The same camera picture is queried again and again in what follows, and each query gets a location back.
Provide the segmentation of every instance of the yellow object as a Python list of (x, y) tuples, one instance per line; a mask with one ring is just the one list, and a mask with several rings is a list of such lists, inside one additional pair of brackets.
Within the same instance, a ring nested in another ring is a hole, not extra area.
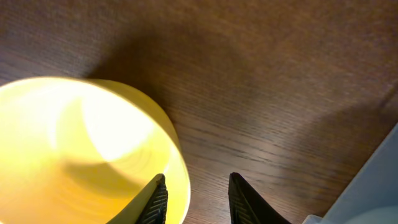
[(166, 223), (190, 182), (177, 134), (148, 96), (109, 80), (42, 77), (0, 87), (0, 222), (106, 223), (156, 174)]

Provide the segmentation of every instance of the wood grain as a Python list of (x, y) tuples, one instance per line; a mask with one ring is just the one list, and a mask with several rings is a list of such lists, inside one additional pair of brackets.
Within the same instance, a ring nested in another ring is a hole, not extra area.
[(323, 215), (398, 118), (396, 1), (0, 2), (1, 83), (106, 78), (166, 110), (185, 223), (229, 222), (232, 171), (292, 223)]

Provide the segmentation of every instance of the yellow plate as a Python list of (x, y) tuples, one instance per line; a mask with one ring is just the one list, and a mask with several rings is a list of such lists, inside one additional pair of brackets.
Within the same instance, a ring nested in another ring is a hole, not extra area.
[(106, 223), (158, 173), (166, 223), (190, 182), (177, 135), (148, 96), (109, 80), (40, 77), (0, 87), (0, 222)]

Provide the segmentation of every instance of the wooden table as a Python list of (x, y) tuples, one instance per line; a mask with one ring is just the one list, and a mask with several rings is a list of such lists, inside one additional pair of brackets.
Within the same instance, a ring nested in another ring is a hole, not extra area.
[(185, 223), (229, 223), (241, 173), (292, 223), (323, 215), (397, 121), (397, 1), (0, 1), (0, 80), (105, 78), (171, 117)]

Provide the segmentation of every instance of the light blue object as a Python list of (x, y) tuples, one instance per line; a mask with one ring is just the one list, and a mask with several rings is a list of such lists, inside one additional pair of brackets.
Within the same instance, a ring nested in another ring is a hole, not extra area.
[(398, 223), (398, 125), (365, 163), (322, 220), (303, 224)]

